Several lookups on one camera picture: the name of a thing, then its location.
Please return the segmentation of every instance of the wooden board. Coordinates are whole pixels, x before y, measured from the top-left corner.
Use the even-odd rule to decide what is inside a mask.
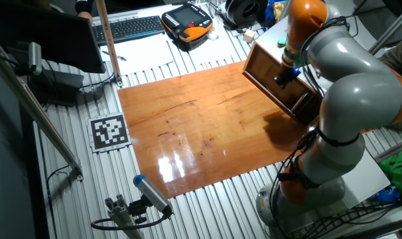
[[[282,161],[305,132],[243,65],[118,91],[139,169],[167,198]]]

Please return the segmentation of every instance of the orange controller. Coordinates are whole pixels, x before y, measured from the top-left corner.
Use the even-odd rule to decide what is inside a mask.
[[[175,39],[193,42],[206,36],[212,28],[211,17],[199,7],[185,3],[183,6],[163,13],[161,21]]]

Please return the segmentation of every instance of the monitor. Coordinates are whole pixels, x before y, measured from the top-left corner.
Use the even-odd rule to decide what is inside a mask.
[[[0,45],[20,48],[30,42],[41,45],[45,60],[105,72],[89,20],[0,1]]]

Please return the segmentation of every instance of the metal slotted surface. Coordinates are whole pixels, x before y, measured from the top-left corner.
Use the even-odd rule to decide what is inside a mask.
[[[262,33],[262,30],[257,30],[255,37]],[[124,76],[123,85],[136,86],[247,59],[252,44],[243,42],[241,35],[222,29],[220,38],[225,39],[220,42],[231,46],[230,54],[202,64],[195,64],[191,52],[182,52],[168,41],[174,62]],[[54,62],[51,65],[54,70],[83,75],[84,85],[100,82],[113,72],[110,62],[106,62],[105,74],[88,74]],[[84,174],[84,180],[79,182],[69,178],[70,169],[67,168],[51,178],[53,215],[42,180],[51,238],[56,238],[52,218],[58,238],[126,238],[121,231],[92,230],[90,227],[91,221],[107,218],[104,199],[115,199],[116,195],[122,194],[127,202],[131,202],[141,196],[133,186],[133,178],[140,172],[132,145],[105,153],[92,153],[90,148],[88,120],[116,112],[121,112],[121,105],[115,83],[101,88],[87,87],[85,94],[78,96],[75,107],[50,106],[47,109],[52,124],[80,160]],[[34,133],[40,176],[45,179],[66,162],[37,125]],[[401,142],[402,133],[379,129],[367,133],[365,139],[369,152],[376,156]],[[145,238],[266,238],[264,224],[255,211],[255,197],[276,174],[276,165],[270,165],[172,198],[174,215],[171,220],[141,231]],[[149,222],[160,217],[154,208],[148,208]]]

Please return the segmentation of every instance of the black keyboard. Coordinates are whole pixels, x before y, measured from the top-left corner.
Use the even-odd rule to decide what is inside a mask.
[[[141,17],[110,23],[109,25],[111,27],[111,33],[113,34],[114,43],[149,37],[165,31],[159,16]],[[102,26],[95,26],[93,29],[96,42],[99,45],[106,44]]]

